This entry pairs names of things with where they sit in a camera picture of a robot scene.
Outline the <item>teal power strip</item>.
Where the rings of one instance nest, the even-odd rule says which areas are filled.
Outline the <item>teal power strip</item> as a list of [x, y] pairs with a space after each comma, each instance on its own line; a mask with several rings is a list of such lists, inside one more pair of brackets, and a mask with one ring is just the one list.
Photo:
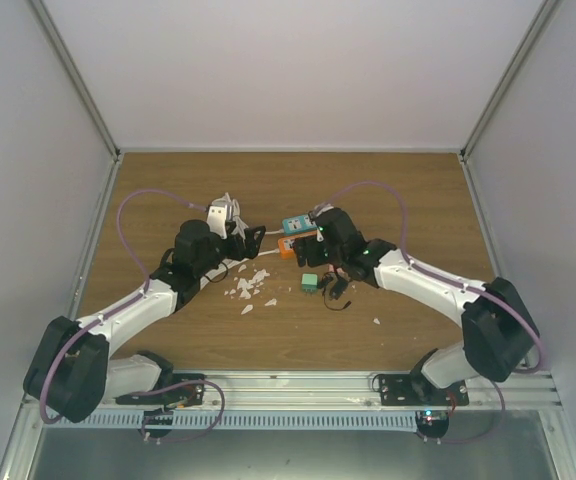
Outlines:
[[311, 232], [317, 229], [316, 224], [307, 214], [286, 218], [282, 221], [284, 234], [287, 236]]

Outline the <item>green plug adapter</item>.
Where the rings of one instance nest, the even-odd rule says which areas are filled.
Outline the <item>green plug adapter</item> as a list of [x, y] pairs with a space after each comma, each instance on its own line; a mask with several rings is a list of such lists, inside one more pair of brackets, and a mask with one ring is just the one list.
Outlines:
[[313, 294], [318, 290], [319, 277], [314, 273], [304, 273], [301, 277], [301, 290]]

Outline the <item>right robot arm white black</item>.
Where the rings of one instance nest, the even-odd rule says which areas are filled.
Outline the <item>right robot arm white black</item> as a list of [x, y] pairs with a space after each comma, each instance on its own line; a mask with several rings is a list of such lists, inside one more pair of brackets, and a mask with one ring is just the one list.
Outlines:
[[326, 205], [310, 219], [314, 234], [293, 243], [299, 266], [328, 265], [338, 281], [404, 295], [461, 329], [460, 342], [428, 352], [406, 374], [406, 399], [432, 405], [465, 380], [483, 377], [501, 383], [532, 349], [542, 347], [538, 329], [510, 281], [459, 277], [418, 261], [402, 246], [367, 240], [340, 208]]

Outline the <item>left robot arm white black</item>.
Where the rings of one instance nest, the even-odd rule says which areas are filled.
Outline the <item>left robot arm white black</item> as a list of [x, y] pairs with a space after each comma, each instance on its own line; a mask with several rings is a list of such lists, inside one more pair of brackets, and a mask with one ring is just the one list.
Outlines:
[[258, 256], [266, 229], [241, 233], [232, 221], [224, 234], [203, 220], [184, 222], [159, 266], [133, 293], [101, 311], [71, 320], [52, 320], [23, 381], [24, 392], [38, 400], [41, 419], [86, 419], [100, 403], [124, 396], [144, 396], [153, 404], [171, 398], [173, 378], [148, 354], [114, 359], [114, 353], [155, 322], [173, 315], [231, 261]]

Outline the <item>orange power strip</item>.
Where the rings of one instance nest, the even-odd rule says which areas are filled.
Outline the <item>orange power strip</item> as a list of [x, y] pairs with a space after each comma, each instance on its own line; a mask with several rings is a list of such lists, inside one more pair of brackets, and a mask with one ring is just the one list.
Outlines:
[[278, 239], [278, 250], [280, 258], [283, 260], [290, 260], [296, 257], [294, 251], [294, 242], [297, 236], [285, 236]]

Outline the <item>white debris pile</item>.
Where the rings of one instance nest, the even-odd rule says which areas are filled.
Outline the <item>white debris pile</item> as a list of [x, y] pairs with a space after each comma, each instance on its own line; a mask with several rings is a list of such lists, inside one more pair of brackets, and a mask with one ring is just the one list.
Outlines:
[[238, 302], [240, 316], [251, 313], [257, 307], [271, 308], [278, 304], [277, 294], [271, 289], [272, 274], [268, 269], [232, 263], [229, 273], [233, 274], [233, 286], [224, 295]]

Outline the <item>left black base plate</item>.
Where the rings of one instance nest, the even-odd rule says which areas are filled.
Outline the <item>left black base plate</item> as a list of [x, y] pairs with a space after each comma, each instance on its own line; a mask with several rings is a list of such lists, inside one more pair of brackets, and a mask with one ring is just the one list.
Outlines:
[[[201, 373], [178, 373], [173, 372], [166, 374], [165, 377], [160, 378], [155, 386], [154, 390], [160, 390], [165, 387], [197, 380], [205, 380], [206, 376]], [[204, 395], [204, 385], [203, 384], [193, 384], [183, 387], [177, 387], [176, 389], [159, 393], [156, 395], [147, 396], [136, 396], [136, 395], [123, 395], [114, 399], [114, 402], [118, 405], [159, 405], [159, 406], [171, 406], [171, 405], [184, 405], [184, 406], [194, 406], [201, 405], [203, 402]]]

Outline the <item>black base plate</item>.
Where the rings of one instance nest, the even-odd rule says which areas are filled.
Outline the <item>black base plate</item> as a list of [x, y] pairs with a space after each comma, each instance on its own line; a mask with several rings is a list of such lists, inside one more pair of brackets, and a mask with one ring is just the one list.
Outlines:
[[[201, 373], [178, 373], [173, 372], [166, 374], [165, 377], [160, 378], [155, 386], [154, 390], [160, 390], [165, 387], [197, 380], [205, 380], [206, 376]], [[193, 384], [183, 387], [177, 387], [176, 389], [159, 393], [156, 395], [147, 396], [136, 396], [136, 395], [123, 395], [114, 399], [114, 402], [118, 405], [159, 405], [159, 406], [171, 406], [171, 405], [184, 405], [184, 406], [194, 406], [201, 405], [203, 402], [204, 395], [204, 385], [203, 384]]]
[[464, 381], [440, 389], [421, 374], [378, 373], [372, 377], [371, 388], [379, 394], [382, 406], [450, 407], [470, 404]]

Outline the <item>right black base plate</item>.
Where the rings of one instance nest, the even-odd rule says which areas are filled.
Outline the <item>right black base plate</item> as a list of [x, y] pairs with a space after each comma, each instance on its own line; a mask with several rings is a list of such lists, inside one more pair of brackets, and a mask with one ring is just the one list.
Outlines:
[[421, 374], [378, 373], [372, 377], [371, 388], [379, 394], [382, 406], [450, 407], [470, 404], [464, 381], [440, 389]]

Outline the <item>aluminium front rail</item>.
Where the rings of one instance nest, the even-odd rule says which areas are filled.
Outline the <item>aluminium front rail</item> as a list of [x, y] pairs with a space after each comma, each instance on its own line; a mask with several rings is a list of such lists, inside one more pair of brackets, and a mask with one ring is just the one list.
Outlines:
[[[228, 410], [379, 411], [419, 410], [405, 393], [394, 394], [370, 371], [228, 371], [206, 370], [206, 379], [224, 391]], [[468, 397], [464, 410], [559, 408], [561, 400], [549, 373], [512, 375], [498, 394], [481, 377], [462, 388]]]

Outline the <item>left aluminium frame post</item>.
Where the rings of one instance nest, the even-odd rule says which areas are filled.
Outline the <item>left aluminium frame post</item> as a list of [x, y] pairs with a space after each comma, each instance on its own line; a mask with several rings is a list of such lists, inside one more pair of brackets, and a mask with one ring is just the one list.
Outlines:
[[104, 121], [101, 112], [94, 101], [81, 73], [77, 67], [69, 48], [67, 47], [59, 28], [57, 27], [51, 13], [49, 12], [46, 4], [42, 0], [28, 0], [28, 6], [36, 17], [44, 35], [47, 38], [52, 50], [57, 56], [65, 74], [67, 75], [72, 87], [79, 100], [81, 101], [84, 110], [92, 121], [95, 130], [102, 140], [106, 150], [110, 153], [112, 160], [115, 163], [120, 161], [121, 151], [117, 146], [114, 138]]

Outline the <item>aluminium frame post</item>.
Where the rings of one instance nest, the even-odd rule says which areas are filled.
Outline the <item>aluminium frame post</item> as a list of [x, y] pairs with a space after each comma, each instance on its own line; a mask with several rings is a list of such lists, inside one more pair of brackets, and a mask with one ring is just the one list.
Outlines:
[[51, 13], [49, 12], [46, 4], [42, 0], [28, 0], [28, 6], [36, 17], [44, 35], [47, 38], [52, 50], [57, 56], [65, 74], [67, 75], [72, 87], [79, 100], [81, 101], [84, 110], [92, 121], [95, 130], [102, 140], [106, 150], [110, 153], [112, 160], [115, 163], [120, 161], [121, 151], [117, 146], [114, 138], [104, 121], [101, 112], [94, 101], [81, 73], [77, 67], [69, 48], [67, 47], [59, 28], [57, 27]]
[[472, 155], [477, 143], [508, 94], [517, 75], [534, 50], [560, 4], [561, 1], [559, 0], [544, 0], [540, 2], [533, 19], [530, 21], [526, 32], [512, 54], [508, 65], [504, 69], [481, 115], [478, 117], [465, 144], [459, 151], [461, 163], [466, 163]]

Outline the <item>right aluminium frame post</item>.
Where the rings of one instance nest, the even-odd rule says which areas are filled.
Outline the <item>right aluminium frame post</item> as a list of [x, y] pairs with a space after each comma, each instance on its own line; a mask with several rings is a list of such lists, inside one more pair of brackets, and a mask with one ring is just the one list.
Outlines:
[[559, 0], [544, 0], [540, 2], [533, 19], [530, 21], [526, 32], [512, 54], [508, 65], [504, 69], [481, 115], [478, 117], [465, 144], [459, 151], [461, 163], [466, 163], [472, 155], [477, 143], [508, 94], [517, 75], [534, 50], [560, 4], [561, 1]]

